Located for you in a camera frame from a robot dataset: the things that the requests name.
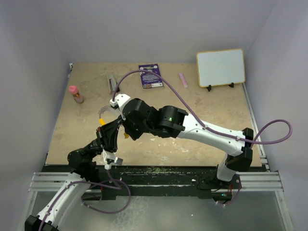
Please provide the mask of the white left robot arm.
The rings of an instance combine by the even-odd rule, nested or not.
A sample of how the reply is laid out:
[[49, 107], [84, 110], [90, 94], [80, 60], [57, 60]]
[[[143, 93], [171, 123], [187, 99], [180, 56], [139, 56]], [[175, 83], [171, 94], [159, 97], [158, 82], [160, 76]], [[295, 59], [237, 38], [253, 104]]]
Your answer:
[[111, 164], [121, 165], [123, 160], [114, 156], [117, 150], [117, 135], [123, 119], [118, 117], [96, 129], [97, 138], [83, 148], [68, 154], [68, 163], [72, 171], [52, 200], [36, 215], [30, 215], [25, 221], [25, 231], [58, 231], [72, 212], [82, 195], [97, 186], [103, 186], [99, 180], [99, 171], [93, 158], [99, 154], [107, 155], [107, 169]]

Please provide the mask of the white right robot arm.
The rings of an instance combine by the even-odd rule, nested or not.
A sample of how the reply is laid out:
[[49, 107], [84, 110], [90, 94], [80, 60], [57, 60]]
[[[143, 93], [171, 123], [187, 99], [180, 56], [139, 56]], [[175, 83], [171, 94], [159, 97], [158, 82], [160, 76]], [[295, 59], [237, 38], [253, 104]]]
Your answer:
[[249, 170], [253, 151], [251, 141], [254, 132], [250, 128], [228, 130], [213, 124], [201, 126], [192, 114], [174, 106], [155, 109], [143, 100], [121, 96], [116, 100], [124, 120], [125, 132], [133, 139], [144, 133], [160, 138], [181, 138], [198, 141], [225, 152], [218, 165], [214, 183], [226, 188], [236, 172]]

